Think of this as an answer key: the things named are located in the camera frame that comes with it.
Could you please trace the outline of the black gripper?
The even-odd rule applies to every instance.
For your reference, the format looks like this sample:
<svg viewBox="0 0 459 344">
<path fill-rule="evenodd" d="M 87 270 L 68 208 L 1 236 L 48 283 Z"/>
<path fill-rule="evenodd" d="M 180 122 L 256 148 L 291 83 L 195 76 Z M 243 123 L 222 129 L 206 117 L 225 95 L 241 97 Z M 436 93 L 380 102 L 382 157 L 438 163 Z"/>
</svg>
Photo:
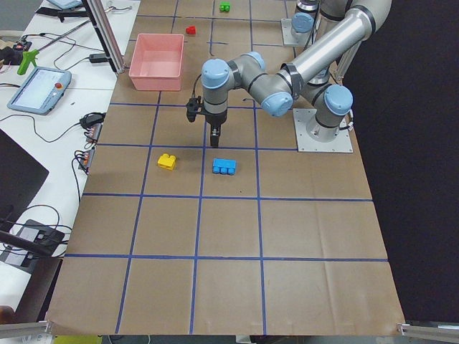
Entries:
<svg viewBox="0 0 459 344">
<path fill-rule="evenodd" d="M 221 136 L 221 125 L 227 119 L 227 100 L 219 104 L 212 104 L 204 100 L 202 110 L 205 112 L 206 121 L 212 125 L 210 132 L 210 145 L 213 148 L 219 147 L 219 139 Z"/>
</svg>

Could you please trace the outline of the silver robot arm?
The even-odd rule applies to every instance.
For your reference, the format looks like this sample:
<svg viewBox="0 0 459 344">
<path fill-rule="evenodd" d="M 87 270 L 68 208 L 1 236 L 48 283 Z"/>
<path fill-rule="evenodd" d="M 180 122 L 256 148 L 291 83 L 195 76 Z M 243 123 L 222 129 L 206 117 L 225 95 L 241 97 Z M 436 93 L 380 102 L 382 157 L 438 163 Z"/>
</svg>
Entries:
<svg viewBox="0 0 459 344">
<path fill-rule="evenodd" d="M 321 2 L 317 0 L 299 0 L 296 2 L 290 28 L 295 46 L 306 48 L 313 43 L 317 33 L 320 5 Z"/>
<path fill-rule="evenodd" d="M 272 75 L 257 52 L 230 61 L 207 60 L 200 77 L 203 95 L 189 99 L 188 120 L 204 115 L 210 125 L 210 144 L 216 148 L 227 119 L 229 91 L 245 90 L 274 117 L 286 114 L 304 97 L 317 108 L 310 136 L 331 142 L 351 111 L 353 97 L 346 87 L 329 84 L 329 67 L 338 60 L 339 70 L 345 71 L 360 44 L 383 25 L 391 5 L 390 1 L 298 1 L 290 30 L 296 37 L 307 38 L 303 52 Z"/>
</svg>

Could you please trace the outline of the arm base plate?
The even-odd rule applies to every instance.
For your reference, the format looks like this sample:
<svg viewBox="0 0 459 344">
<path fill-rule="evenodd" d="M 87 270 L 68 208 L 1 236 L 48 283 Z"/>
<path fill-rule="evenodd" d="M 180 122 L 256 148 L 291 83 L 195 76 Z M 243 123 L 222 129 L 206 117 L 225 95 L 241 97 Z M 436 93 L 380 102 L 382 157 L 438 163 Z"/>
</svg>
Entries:
<svg viewBox="0 0 459 344">
<path fill-rule="evenodd" d="M 283 45 L 286 47 L 303 47 L 306 44 L 308 33 L 297 32 L 292 26 L 292 19 L 281 19 Z"/>
<path fill-rule="evenodd" d="M 353 153 L 347 129 L 325 128 L 316 120 L 316 109 L 293 109 L 298 152 Z"/>
</svg>

